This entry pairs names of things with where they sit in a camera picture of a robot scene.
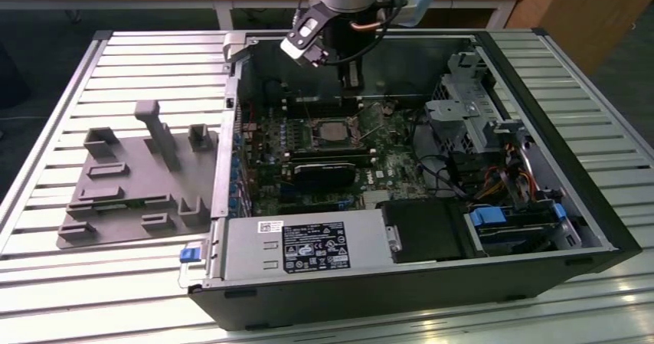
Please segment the motherboard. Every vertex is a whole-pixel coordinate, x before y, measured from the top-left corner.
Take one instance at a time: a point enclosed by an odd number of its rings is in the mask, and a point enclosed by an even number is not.
[[[386,98],[300,97],[245,126],[253,215],[376,208],[429,194],[408,109]]]

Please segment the slotted metal table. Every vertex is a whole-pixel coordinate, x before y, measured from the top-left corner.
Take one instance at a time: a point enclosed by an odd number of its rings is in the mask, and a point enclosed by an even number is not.
[[[203,235],[59,250],[57,228],[81,175],[87,153],[81,145],[91,126],[111,126],[119,137],[145,136],[134,105],[157,99],[174,132],[193,123],[221,131],[230,71],[225,33],[114,32],[93,41],[0,207],[0,342],[652,340],[653,151],[552,39],[530,30],[492,35],[644,247],[628,262],[532,300],[227,333],[178,283],[179,251]],[[510,102],[505,104],[517,116]]]

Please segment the power supply label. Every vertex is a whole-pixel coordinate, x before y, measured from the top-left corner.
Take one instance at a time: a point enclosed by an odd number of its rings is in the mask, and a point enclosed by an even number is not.
[[[344,222],[282,227],[289,274],[350,268]]]

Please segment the blue release tab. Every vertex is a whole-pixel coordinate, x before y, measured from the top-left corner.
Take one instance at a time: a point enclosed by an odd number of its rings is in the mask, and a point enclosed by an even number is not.
[[[564,220],[566,218],[566,213],[565,213],[565,209],[564,209],[564,205],[562,204],[554,204],[554,213],[556,213],[556,216],[560,218],[560,220]]]
[[[181,262],[187,264],[190,262],[199,262],[201,258],[201,247],[185,248],[181,252]]]
[[[490,206],[488,208],[476,208],[470,213],[470,219],[476,227],[484,224],[506,223],[508,219],[504,216],[502,208]]]

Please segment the dark floor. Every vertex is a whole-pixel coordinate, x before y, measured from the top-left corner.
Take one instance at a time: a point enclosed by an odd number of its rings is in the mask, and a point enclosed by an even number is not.
[[[237,11],[237,28],[288,28],[292,10]],[[85,11],[73,24],[63,11],[0,11],[0,42],[33,96],[0,110],[0,198],[21,170],[47,117],[97,30],[213,30],[211,10]],[[654,7],[593,76],[593,81],[647,140],[654,143]]]

